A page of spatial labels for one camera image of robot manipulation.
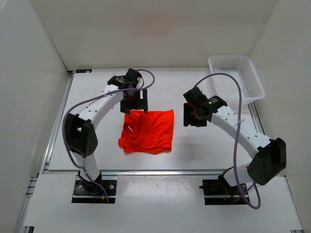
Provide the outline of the orange mesh shorts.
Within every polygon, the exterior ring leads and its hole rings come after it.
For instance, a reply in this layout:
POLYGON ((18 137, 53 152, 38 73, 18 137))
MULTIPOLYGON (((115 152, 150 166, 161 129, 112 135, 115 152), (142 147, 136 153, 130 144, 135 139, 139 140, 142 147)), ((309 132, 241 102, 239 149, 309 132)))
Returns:
POLYGON ((172 151, 174 110, 148 111, 131 110, 124 115, 119 147, 124 153, 144 152, 159 154, 172 151))

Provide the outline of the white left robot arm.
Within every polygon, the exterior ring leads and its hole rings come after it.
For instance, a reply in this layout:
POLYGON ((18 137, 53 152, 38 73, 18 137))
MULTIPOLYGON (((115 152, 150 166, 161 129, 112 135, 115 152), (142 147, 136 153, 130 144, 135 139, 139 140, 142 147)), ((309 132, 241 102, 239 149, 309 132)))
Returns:
POLYGON ((134 88, 123 84, 107 84, 100 95, 72 106, 64 115, 62 123, 63 142, 72 164, 79 169, 80 179, 91 194, 101 191, 101 172, 94 152, 98 146, 96 128, 120 103, 122 112, 148 110, 147 88, 134 88))

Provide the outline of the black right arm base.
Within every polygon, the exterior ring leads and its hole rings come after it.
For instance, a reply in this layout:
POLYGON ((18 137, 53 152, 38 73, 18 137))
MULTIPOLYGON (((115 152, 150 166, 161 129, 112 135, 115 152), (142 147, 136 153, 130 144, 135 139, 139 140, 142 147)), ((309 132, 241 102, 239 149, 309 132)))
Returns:
POLYGON ((226 185, 219 179, 203 179, 199 186, 205 205, 246 205, 237 186, 226 185))

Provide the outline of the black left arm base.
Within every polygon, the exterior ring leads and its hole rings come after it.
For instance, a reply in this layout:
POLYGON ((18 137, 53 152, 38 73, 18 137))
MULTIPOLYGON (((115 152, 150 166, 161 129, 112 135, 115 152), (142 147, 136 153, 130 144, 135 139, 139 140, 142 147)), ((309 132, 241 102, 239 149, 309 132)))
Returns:
POLYGON ((95 181, 99 183, 105 192, 93 182, 81 178, 80 173, 76 176, 73 192, 72 203, 92 203, 92 204, 115 204, 117 180, 104 179, 100 175, 95 181))

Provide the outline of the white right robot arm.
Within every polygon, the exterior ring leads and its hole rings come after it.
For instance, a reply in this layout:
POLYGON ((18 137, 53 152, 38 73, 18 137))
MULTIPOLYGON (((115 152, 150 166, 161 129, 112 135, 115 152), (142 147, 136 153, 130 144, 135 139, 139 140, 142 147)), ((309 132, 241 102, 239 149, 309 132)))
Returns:
POLYGON ((286 168, 286 143, 281 138, 271 139, 256 131, 229 106, 184 104, 185 127, 205 127, 208 122, 234 138, 234 157, 237 157, 237 146, 241 145, 252 159, 250 163, 241 166, 234 162, 233 167, 219 175, 218 188, 222 193, 231 193, 241 183, 266 185, 286 168))

